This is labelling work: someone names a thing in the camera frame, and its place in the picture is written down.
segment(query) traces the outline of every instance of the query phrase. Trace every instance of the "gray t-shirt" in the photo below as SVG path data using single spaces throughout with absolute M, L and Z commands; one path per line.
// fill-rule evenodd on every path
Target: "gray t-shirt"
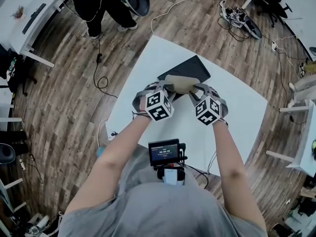
M 117 196 L 66 214 L 59 237 L 267 236 L 254 223 L 231 216 L 212 193 L 194 183 L 189 171 L 185 185 L 165 184 L 146 157 L 134 156 L 122 174 Z

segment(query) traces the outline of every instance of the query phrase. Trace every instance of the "beige object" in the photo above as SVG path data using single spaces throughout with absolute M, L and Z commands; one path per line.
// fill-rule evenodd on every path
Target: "beige object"
M 194 88 L 193 85 L 200 83 L 197 78 L 172 75 L 167 75 L 165 80 L 173 84 L 175 92 L 182 94 L 188 94 L 190 91 L 197 93 L 198 89 Z

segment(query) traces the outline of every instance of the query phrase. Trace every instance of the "person standing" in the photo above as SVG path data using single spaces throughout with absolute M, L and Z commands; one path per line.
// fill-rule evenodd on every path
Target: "person standing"
M 73 0 L 76 12 L 88 26 L 89 35 L 95 40 L 101 34 L 101 21 L 105 11 L 119 23 L 118 31 L 136 30 L 129 9 L 120 0 Z

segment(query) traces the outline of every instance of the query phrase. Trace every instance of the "black cable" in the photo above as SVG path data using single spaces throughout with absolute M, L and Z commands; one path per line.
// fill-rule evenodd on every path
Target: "black cable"
M 286 102 L 287 102 L 288 97 L 287 97 L 287 91 L 286 91 L 286 89 L 285 89 L 285 87 L 284 87 L 284 85 L 283 85 L 283 80 L 282 80 L 282 75 L 283 75 L 282 63 L 281 63 L 281 59 L 280 59 L 280 52 L 278 51 L 277 48 L 276 48 L 276 52 L 278 53 L 278 61 L 280 62 L 280 68 L 281 68 L 281 75 L 280 75 L 280 77 L 281 77 L 281 85 L 282 85 L 282 87 L 283 87 L 283 89 L 284 89 L 284 91 L 285 91 L 285 94 L 286 94 L 286 99 L 285 99 L 285 102 L 284 102 L 283 106 L 284 106 L 284 108 L 286 108 L 286 105 L 285 105 L 285 104 L 286 104 Z M 297 122 L 294 121 L 294 117 L 293 117 L 290 113 L 287 113 L 287 114 L 290 115 L 290 121 L 293 122 L 293 123 L 295 123 L 295 124 L 301 125 L 301 124 L 306 123 L 306 121 L 304 121 L 304 122 L 302 122 L 302 123 L 297 123 Z
M 287 96 L 287 91 L 286 91 L 286 89 L 285 89 L 285 87 L 284 87 L 284 84 L 283 84 L 283 70 L 282 70 L 282 63 L 281 63 L 281 59 L 280 59 L 280 52 L 276 49 L 276 51 L 277 51 L 277 53 L 278 53 L 278 61 L 280 62 L 280 68 L 281 68 L 281 75 L 280 75 L 280 79 L 281 79 L 281 85 L 282 85 L 282 87 L 283 87 L 283 89 L 284 89 L 284 91 L 285 91 L 285 94 L 286 94 L 286 99 L 285 99 L 285 102 L 284 102 L 284 104 L 283 104 L 283 107 L 285 108 L 286 106 L 285 106 L 285 104 L 286 104 L 286 102 L 287 102 L 287 98 L 288 98 L 288 96 Z
M 207 173 L 202 173 L 201 171 L 199 171 L 199 170 L 197 170 L 196 168 L 193 168 L 193 167 L 191 167 L 191 166 L 189 166 L 189 165 L 187 165 L 187 164 L 184 164 L 184 166 L 186 166 L 186 167 L 190 167 L 191 169 L 194 169 L 195 171 L 197 171 L 198 173 L 200 173 L 200 175 L 199 176 L 204 176 L 205 178 L 206 178 L 206 185 L 205 185 L 205 187 L 204 187 L 204 189 L 206 189 L 206 187 L 207 187 L 207 185 L 208 185 L 208 178 L 207 178 L 207 176 L 205 175 L 205 174 L 207 174 Z
M 44 184 L 44 181 L 43 181 L 43 179 L 42 179 L 41 176 L 40 176 L 40 171 L 39 171 L 39 169 L 38 169 L 38 165 L 37 165 L 37 163 L 36 163 L 36 161 L 35 161 L 34 156 L 31 155 L 31 154 L 27 154 L 27 155 L 31 158 L 31 160 L 35 163 L 35 165 L 28 164 L 28 163 L 27 163 L 26 165 L 31 166 L 31 167 L 34 167 L 34 168 L 36 169 L 36 171 L 37 171 L 38 174 L 39 174 L 40 183 L 41 183 L 41 184 Z
M 246 36 L 246 35 L 242 32 L 241 28 L 239 28 L 239 30 L 240 30 L 241 33 L 245 36 L 245 38 L 244 38 L 243 36 L 239 36 L 239 35 L 235 34 L 235 33 L 232 31 L 233 25 L 232 25 L 232 20 L 231 20 L 231 19 L 230 19 L 230 21 L 228 22 L 228 23 L 229 23 L 228 28 L 223 27 L 223 26 L 219 23 L 219 20 L 220 20 L 221 18 L 224 19 L 223 17 L 219 17 L 219 18 L 217 19 L 217 24 L 218 24 L 221 28 L 223 28 L 223 29 L 225 29 L 225 30 L 228 30 L 228 32 L 230 33 L 230 35 L 231 35 L 235 40 L 237 40 L 237 41 L 239 41 L 239 42 L 243 42 L 243 41 L 248 40 L 248 39 L 251 38 L 251 33 L 249 33 L 249 36 Z
M 112 94 L 109 94 L 109 93 L 106 93 L 106 92 L 104 92 L 104 91 L 102 90 L 102 89 L 106 89 L 106 88 L 108 87 L 108 85 L 109 85 L 109 79 L 108 79 L 106 76 L 100 77 L 99 80 L 98 80 L 98 82 L 97 82 L 97 83 L 95 82 L 95 74 L 97 73 L 98 66 L 99 66 L 99 64 L 101 63 L 101 59 L 102 59 L 102 54 L 101 54 L 101 51 L 100 51 L 100 36 L 98 37 L 98 40 L 99 40 L 99 54 L 98 54 L 98 56 L 97 56 L 97 61 L 96 61 L 96 62 L 97 62 L 97 66 L 96 66 L 95 71 L 94 71 L 94 74 L 93 74 L 93 83 L 94 83 L 94 86 L 95 86 L 97 89 L 99 89 L 102 93 L 104 93 L 104 94 L 106 94 L 106 95 L 108 95 L 108 96 L 111 96 L 111 97 L 115 97 L 115 98 L 117 99 L 117 98 L 118 98 L 117 96 L 112 95 Z M 106 83 L 105 86 L 100 86 L 99 83 L 100 83 L 100 81 L 101 81 L 103 78 L 106 79 L 107 83 Z

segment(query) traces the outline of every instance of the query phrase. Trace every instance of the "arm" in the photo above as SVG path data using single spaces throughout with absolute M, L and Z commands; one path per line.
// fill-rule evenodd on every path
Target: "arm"
M 87 180 L 68 205 L 65 214 L 73 210 L 93 207 L 113 198 L 121 172 L 150 121 L 148 117 L 137 116 L 115 137 L 97 159 Z
M 248 187 L 246 170 L 227 125 L 216 122 L 213 129 L 226 210 L 266 230 L 265 220 Z

